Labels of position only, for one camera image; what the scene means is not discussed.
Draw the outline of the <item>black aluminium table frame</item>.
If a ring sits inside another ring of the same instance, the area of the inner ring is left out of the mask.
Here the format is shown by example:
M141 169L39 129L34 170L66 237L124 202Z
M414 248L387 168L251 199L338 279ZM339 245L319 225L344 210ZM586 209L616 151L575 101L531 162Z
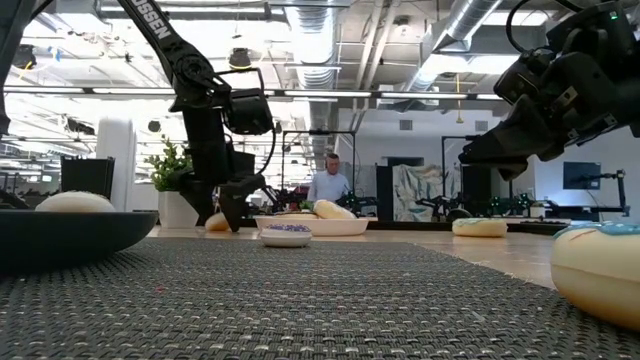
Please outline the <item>black aluminium table frame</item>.
M566 228L567 224L559 222L520 222L508 223L507 227L509 232L551 236ZM452 224L446 222L370 221L367 229L389 231L451 231Z

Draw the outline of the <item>grey woven placemat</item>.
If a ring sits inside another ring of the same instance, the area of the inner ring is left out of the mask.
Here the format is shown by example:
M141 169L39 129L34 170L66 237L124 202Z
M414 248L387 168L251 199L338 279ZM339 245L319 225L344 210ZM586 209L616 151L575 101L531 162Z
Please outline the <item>grey woven placemat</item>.
M0 360L640 360L557 292L404 243L148 239L0 279Z

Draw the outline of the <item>silver spiral ceiling duct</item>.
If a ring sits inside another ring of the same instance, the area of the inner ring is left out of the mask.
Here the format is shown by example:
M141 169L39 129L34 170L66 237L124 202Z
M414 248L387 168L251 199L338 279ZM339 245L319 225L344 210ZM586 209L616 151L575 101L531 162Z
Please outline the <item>silver spiral ceiling duct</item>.
M449 16L430 24L421 43L421 65L403 87L408 92L425 92L444 73L436 54L450 45L462 45L467 52L471 38L503 0L455 0Z

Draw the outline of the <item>large blue frosted donut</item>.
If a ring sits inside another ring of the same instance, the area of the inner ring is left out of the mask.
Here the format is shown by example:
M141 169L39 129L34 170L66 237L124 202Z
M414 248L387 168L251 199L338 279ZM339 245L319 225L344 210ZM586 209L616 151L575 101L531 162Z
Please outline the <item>large blue frosted donut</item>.
M640 332L640 224L592 222L557 232L550 272L575 307Z

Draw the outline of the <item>grey ceiling duct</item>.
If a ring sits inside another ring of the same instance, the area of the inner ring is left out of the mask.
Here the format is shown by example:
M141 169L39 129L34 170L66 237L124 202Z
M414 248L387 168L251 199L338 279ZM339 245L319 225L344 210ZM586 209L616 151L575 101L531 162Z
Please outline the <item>grey ceiling duct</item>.
M302 90L329 91L336 89L336 26L338 10L328 6L287 7L291 27L291 46L298 87ZM309 130L329 129L335 111L328 99L309 100ZM309 152L316 169L324 169L328 135L309 135Z

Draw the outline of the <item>small white frosted donut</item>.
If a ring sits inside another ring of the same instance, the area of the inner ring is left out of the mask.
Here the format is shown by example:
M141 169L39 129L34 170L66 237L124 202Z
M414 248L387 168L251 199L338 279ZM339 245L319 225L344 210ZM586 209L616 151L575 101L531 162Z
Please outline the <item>small white frosted donut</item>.
M222 212L218 212L209 217L204 227L208 232L224 232L230 229L229 223Z

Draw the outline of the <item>navy donut multicolour sprinkles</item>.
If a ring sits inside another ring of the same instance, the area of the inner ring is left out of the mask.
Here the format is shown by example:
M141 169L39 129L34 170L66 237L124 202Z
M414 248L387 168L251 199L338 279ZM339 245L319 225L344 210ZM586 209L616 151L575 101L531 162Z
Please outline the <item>navy donut multicolour sprinkles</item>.
M267 247L300 248L312 239L311 229L300 224L272 224L260 231L260 239Z

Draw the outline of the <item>green plant in white pot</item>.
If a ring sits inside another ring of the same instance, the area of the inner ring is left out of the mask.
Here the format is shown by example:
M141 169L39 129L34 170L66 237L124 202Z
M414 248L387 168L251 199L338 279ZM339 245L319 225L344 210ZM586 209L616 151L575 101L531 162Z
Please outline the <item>green plant in white pot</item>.
M160 141L162 153L145 159L152 167L151 182L159 195L160 225L168 229L192 228L199 216L180 193L181 176L192 170L191 159L184 153L183 145L172 142L166 135L162 135Z

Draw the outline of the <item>pale draped cloth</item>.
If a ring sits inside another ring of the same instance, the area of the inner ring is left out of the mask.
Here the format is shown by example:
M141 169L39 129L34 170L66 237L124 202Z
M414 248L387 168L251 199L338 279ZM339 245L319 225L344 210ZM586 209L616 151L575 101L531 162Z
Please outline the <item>pale draped cloth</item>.
M393 219L397 222L430 222L433 210L418 205L417 200L432 199L461 190L460 170L436 164L426 166L397 165L392 168Z

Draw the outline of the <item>dark background table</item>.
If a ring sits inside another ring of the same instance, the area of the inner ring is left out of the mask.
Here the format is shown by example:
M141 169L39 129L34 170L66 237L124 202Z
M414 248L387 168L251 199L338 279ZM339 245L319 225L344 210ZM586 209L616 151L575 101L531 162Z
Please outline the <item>dark background table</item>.
M547 218L562 218L582 221L602 221L605 213L621 213L628 217L631 207L622 206L583 206L583 205L558 205L551 200L544 200Z

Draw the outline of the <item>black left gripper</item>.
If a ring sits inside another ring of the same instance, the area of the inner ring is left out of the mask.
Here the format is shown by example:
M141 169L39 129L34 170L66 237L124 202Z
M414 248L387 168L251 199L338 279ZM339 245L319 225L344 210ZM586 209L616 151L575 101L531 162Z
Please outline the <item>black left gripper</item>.
M266 185L265 178L254 174L231 180L232 166L220 109L186 109L183 117L193 174L181 176L183 188L179 193L198 214L196 225L204 226L215 214L213 189L220 187L221 212L230 230L237 232L246 198Z

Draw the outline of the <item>person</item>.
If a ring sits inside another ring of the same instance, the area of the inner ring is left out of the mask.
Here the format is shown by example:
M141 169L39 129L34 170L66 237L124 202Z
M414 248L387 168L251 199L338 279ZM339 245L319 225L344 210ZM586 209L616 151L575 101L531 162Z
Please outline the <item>person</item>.
M330 153L325 159L325 170L314 175L307 192L307 200L336 202L350 191L348 179L339 172L340 158Z

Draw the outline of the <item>white building column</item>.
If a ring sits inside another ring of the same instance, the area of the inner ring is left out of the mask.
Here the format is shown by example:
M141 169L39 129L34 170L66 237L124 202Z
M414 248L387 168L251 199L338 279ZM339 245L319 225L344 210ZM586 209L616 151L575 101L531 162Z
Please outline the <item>white building column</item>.
M104 117L99 120L96 156L114 159L110 201L117 211L132 211L136 145L137 134L131 119Z

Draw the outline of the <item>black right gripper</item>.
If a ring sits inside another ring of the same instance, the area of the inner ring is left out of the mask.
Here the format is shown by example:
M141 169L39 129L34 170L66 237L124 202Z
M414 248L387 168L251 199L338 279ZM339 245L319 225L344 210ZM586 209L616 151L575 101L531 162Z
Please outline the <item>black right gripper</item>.
M549 142L540 149L540 116ZM580 52L562 55L542 75L534 100L520 97L508 116L463 147L464 164L499 164L504 181L528 169L527 158L547 162L568 146L581 146L627 127L640 140L640 66L616 65L606 70Z

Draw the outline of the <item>dark grey round plate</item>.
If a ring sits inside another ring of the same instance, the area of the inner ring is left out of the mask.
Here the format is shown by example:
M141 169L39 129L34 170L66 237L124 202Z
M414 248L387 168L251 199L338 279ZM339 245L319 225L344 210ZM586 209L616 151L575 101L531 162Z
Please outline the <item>dark grey round plate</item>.
M108 257L144 239L157 220L154 212L0 210L0 275Z

